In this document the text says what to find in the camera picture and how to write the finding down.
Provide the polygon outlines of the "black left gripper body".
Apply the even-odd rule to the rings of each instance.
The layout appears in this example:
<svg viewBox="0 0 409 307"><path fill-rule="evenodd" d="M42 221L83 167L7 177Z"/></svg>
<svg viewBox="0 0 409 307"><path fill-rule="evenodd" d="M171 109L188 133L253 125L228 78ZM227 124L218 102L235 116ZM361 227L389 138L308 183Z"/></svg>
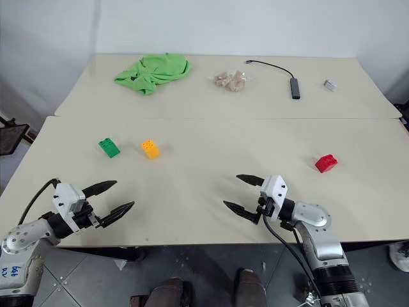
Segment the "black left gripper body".
<svg viewBox="0 0 409 307"><path fill-rule="evenodd" d="M74 212L73 221L80 230L90 226L95 228L101 226L100 218L94 213L94 209L89 203L85 203L80 210Z"/></svg>

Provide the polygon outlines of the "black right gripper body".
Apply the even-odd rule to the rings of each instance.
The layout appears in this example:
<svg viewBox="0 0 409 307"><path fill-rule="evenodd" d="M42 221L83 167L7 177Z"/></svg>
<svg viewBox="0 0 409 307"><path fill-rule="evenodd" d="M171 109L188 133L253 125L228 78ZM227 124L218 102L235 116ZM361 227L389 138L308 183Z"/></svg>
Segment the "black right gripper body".
<svg viewBox="0 0 409 307"><path fill-rule="evenodd" d="M271 197L263 197L260 196L258 199L258 206L256 209L256 217L255 217L255 224L259 223L259 220L262 216L272 217L274 212L275 202Z"/></svg>

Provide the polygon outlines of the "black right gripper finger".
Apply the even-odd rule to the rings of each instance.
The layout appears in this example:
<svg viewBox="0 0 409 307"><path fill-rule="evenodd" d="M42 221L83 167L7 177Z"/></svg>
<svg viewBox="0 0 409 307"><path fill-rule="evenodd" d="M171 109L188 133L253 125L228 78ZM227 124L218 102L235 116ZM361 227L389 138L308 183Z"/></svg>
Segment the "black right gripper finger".
<svg viewBox="0 0 409 307"><path fill-rule="evenodd" d="M236 215L249 220L253 224L258 224L260 219L260 211L257 209L256 212L249 212L243 206L238 205L236 203L232 203L230 201L223 201L225 206L234 212Z"/></svg>
<svg viewBox="0 0 409 307"><path fill-rule="evenodd" d="M263 185L263 182L265 181L264 178L260 178L255 175L246 175L246 174L237 175L236 178L240 179L241 181L247 184L250 184L253 186L259 186L259 187L261 187Z"/></svg>

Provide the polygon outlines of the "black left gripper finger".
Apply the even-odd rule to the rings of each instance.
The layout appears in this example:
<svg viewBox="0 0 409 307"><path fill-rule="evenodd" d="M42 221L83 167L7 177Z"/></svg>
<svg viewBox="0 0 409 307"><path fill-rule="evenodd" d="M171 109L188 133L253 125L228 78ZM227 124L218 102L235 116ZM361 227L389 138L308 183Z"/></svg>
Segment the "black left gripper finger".
<svg viewBox="0 0 409 307"><path fill-rule="evenodd" d="M117 220L121 219L134 206L134 204L135 202L131 201L129 203L116 207L110 212L109 215L103 218L96 217L96 220L98 222L96 228L106 228L109 225L115 223Z"/></svg>
<svg viewBox="0 0 409 307"><path fill-rule="evenodd" d="M104 193L106 190L110 189L113 185L117 183L116 180L106 180L97 184L93 184L82 190L85 195L85 199L88 199L92 196L97 196Z"/></svg>

